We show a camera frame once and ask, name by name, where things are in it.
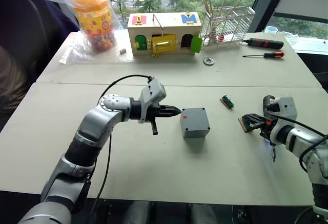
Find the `road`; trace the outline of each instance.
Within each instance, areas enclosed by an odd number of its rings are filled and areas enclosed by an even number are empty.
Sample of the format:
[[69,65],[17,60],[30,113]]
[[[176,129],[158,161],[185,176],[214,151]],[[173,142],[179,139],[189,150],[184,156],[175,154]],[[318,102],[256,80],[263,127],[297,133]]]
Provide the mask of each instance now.
[[[125,6],[127,9],[133,9],[134,7],[135,0],[127,0],[125,2]],[[169,0],[161,0],[161,5],[163,9],[170,9],[171,6],[169,5],[170,1]],[[112,6],[114,8],[118,8],[118,5],[116,2],[112,2]]]

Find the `wire rack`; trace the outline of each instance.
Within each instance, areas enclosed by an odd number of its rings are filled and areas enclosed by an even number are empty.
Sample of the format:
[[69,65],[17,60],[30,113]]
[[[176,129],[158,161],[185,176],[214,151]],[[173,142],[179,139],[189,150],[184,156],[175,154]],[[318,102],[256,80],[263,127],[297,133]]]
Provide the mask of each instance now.
[[255,11],[249,6],[223,7],[206,12],[200,36],[204,46],[228,47],[243,40],[254,18]]

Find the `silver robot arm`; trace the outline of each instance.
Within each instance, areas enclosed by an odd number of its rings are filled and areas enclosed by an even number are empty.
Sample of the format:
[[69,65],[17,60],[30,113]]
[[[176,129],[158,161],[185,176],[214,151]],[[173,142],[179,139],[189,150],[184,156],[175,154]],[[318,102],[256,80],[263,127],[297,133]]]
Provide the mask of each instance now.
[[[286,149],[300,158],[301,154],[323,136],[304,127],[294,127],[294,123],[282,118],[295,120],[297,111],[292,97],[274,98],[266,96],[263,99],[264,117],[247,114],[244,121],[248,122],[250,130],[261,129],[260,135],[273,144],[284,144]],[[328,223],[328,142],[311,149],[303,157],[307,174],[313,188],[313,211],[320,223]]]
[[88,195],[90,174],[95,162],[113,131],[122,121],[137,119],[150,122],[156,135],[155,117],[170,117],[180,113],[174,106],[161,106],[166,97],[164,86],[151,80],[139,100],[107,94],[89,111],[77,129],[68,150],[61,156],[41,194],[41,203],[34,206],[19,223],[69,224],[71,213],[79,211]]

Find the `white table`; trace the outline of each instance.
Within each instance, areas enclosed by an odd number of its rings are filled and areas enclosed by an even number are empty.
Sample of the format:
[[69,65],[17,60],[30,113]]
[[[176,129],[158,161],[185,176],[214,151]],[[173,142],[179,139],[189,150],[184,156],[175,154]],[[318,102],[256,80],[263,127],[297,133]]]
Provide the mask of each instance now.
[[[112,93],[138,98],[143,86],[114,86]],[[0,134],[0,190],[40,193],[104,85],[35,83]],[[110,171],[102,197],[231,205],[311,205],[312,188],[298,159],[277,146],[277,160],[259,131],[245,134],[237,120],[262,114],[265,95],[293,96],[298,120],[328,131],[328,99],[321,88],[166,87],[162,102],[205,107],[211,131],[202,142],[184,141],[179,116],[150,124],[131,120],[113,132]],[[235,103],[226,109],[223,94]],[[103,180],[108,144],[92,178],[90,197]]]
[[[282,40],[283,59],[245,58],[243,55],[263,54],[272,49],[242,45],[235,48],[204,48],[195,55],[160,55],[133,57],[127,30],[115,33],[118,46],[94,58],[93,64],[60,64],[66,49],[77,33],[71,33],[38,78],[39,83],[109,84],[129,74],[156,76],[166,86],[241,86],[241,87],[321,87],[313,74],[282,35],[248,33],[250,37]],[[127,53],[117,56],[126,48]],[[202,60],[209,56],[215,65]],[[137,85],[143,80],[131,78],[122,84]]]

